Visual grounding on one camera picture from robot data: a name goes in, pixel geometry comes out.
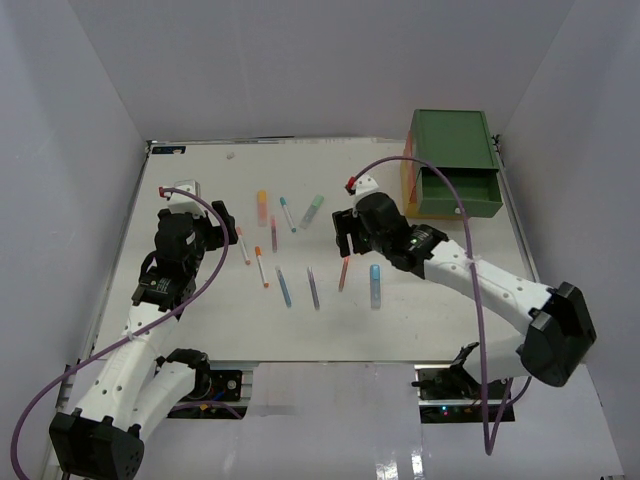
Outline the red gel pen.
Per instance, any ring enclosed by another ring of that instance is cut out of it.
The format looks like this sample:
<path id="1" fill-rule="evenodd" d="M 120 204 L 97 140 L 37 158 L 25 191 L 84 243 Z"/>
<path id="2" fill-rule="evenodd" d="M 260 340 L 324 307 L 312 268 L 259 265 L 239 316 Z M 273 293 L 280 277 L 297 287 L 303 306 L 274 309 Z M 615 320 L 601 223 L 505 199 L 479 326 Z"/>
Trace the red gel pen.
<path id="1" fill-rule="evenodd" d="M 349 256 L 343 258 L 343 260 L 342 260 L 341 272 L 340 272 L 339 283 L 338 283 L 338 291 L 339 292 L 343 292 L 343 290 L 344 290 L 344 286 L 345 286 L 345 283 L 346 283 L 346 277 L 347 277 L 347 273 L 348 273 L 349 260 L 350 260 Z"/>

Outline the pink translucent gel pen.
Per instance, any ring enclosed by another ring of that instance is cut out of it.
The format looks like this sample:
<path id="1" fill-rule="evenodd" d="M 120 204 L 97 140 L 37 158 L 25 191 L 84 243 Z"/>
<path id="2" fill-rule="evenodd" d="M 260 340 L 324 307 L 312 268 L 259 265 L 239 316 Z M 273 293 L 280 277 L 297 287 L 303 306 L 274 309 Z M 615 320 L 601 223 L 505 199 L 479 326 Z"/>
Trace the pink translucent gel pen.
<path id="1" fill-rule="evenodd" d="M 278 233 L 275 215 L 270 216 L 270 235 L 272 252 L 275 254 L 278 252 Z"/>

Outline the purple gel pen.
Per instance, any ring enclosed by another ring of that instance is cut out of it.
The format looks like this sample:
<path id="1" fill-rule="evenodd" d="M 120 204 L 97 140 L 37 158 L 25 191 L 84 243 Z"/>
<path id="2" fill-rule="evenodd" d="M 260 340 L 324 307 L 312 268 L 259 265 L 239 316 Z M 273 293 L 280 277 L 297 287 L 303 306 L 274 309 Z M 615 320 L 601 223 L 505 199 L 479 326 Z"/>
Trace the purple gel pen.
<path id="1" fill-rule="evenodd" d="M 315 277 L 314 277 L 314 273 L 312 270 L 312 267 L 307 267 L 307 276 L 308 276 L 308 281 L 309 281 L 309 286 L 310 286 L 310 291 L 311 291 L 311 296 L 312 296 L 312 302 L 314 305 L 314 309 L 316 311 L 320 310 L 320 301 L 319 301 L 319 295 L 318 295 L 318 290 L 317 290 L 317 285 L 316 285 L 316 281 L 315 281 Z"/>

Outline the blue gel pen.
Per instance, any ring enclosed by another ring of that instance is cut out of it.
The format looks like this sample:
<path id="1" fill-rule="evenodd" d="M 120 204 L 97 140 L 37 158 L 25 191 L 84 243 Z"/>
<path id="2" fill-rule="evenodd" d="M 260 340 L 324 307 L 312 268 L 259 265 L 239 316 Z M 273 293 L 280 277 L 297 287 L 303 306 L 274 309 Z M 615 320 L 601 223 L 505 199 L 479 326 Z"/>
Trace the blue gel pen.
<path id="1" fill-rule="evenodd" d="M 283 295 L 283 299 L 285 302 L 285 305 L 287 308 L 291 308 L 292 306 L 292 300 L 291 300 L 291 296 L 286 284 L 286 280 L 285 277 L 283 275 L 282 269 L 280 266 L 275 266 L 275 272 L 276 272 L 276 276 L 282 291 L 282 295 Z"/>

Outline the green drawer box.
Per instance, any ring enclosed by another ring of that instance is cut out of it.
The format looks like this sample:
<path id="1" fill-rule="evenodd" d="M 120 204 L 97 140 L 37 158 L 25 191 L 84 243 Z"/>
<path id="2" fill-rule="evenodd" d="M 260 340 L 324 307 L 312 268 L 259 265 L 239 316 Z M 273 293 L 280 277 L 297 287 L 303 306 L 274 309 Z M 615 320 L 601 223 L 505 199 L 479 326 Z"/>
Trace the green drawer box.
<path id="1" fill-rule="evenodd" d="M 416 109 L 410 130 L 413 158 L 438 168 L 456 189 L 471 218 L 492 218 L 503 205 L 498 161 L 485 113 L 476 110 Z M 429 168 L 415 163 L 417 202 L 422 214 L 460 215 L 448 187 Z"/>

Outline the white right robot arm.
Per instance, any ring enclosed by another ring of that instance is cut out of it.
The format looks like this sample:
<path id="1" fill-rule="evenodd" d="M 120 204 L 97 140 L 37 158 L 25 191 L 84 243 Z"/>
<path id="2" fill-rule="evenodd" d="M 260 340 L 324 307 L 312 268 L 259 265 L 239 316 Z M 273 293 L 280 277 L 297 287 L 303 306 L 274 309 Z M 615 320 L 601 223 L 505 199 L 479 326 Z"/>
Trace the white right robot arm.
<path id="1" fill-rule="evenodd" d="M 597 339 L 583 292 L 563 282 L 535 283 L 484 260 L 429 225 L 411 225 L 385 193 L 361 198 L 332 215 L 340 254 L 380 253 L 396 269 L 481 301 L 515 335 L 461 348 L 449 367 L 453 390 L 472 399 L 496 380 L 531 376 L 564 386 Z"/>

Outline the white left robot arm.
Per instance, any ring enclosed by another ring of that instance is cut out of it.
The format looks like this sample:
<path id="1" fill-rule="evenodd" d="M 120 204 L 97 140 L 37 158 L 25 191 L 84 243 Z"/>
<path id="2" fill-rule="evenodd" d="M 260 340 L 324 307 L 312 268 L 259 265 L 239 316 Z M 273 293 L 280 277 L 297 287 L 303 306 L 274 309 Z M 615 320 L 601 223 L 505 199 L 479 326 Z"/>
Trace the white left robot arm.
<path id="1" fill-rule="evenodd" d="M 199 399 L 211 387 L 193 349 L 162 356 L 178 324 L 180 306 L 197 293 L 196 277 L 209 251 L 236 244 L 235 219 L 223 201 L 170 202 L 158 213 L 155 248 L 140 267 L 124 328 L 93 385 L 70 413 L 58 413 L 49 435 L 61 470 L 89 479 L 132 479 L 145 442 L 184 397 Z"/>

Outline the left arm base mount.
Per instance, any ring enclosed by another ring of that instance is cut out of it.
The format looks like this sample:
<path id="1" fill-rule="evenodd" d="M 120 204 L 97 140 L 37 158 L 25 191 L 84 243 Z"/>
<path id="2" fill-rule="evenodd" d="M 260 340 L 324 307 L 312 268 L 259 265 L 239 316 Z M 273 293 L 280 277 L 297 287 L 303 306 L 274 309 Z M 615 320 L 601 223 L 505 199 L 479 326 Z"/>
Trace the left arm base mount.
<path id="1" fill-rule="evenodd" d="M 196 386 L 182 397 L 169 418 L 190 420 L 240 420 L 247 407 L 242 399 L 241 370 L 198 372 Z"/>

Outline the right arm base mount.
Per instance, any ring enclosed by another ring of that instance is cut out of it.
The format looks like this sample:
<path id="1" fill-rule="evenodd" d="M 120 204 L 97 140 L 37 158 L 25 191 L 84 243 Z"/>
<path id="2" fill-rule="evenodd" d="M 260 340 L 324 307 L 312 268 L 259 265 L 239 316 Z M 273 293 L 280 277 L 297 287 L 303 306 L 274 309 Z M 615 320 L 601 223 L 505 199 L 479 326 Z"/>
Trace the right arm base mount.
<path id="1" fill-rule="evenodd" d="M 423 425 L 482 422 L 480 383 L 463 371 L 467 357 L 478 346 L 479 343 L 474 342 L 462 347 L 449 365 L 415 368 L 411 386 L 417 390 Z"/>

